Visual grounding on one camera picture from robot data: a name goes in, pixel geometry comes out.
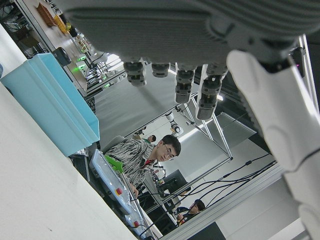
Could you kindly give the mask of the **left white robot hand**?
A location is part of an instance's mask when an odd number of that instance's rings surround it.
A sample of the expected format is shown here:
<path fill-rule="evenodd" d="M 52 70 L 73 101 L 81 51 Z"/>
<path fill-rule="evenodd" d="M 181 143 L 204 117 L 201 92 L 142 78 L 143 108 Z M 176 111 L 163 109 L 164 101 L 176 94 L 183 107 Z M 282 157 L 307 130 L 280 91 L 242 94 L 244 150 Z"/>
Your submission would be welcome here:
<path fill-rule="evenodd" d="M 320 237 L 320 114 L 289 53 L 320 28 L 317 0 L 58 0 L 93 45 L 136 66 L 228 69 L 278 163 L 308 234 Z"/>

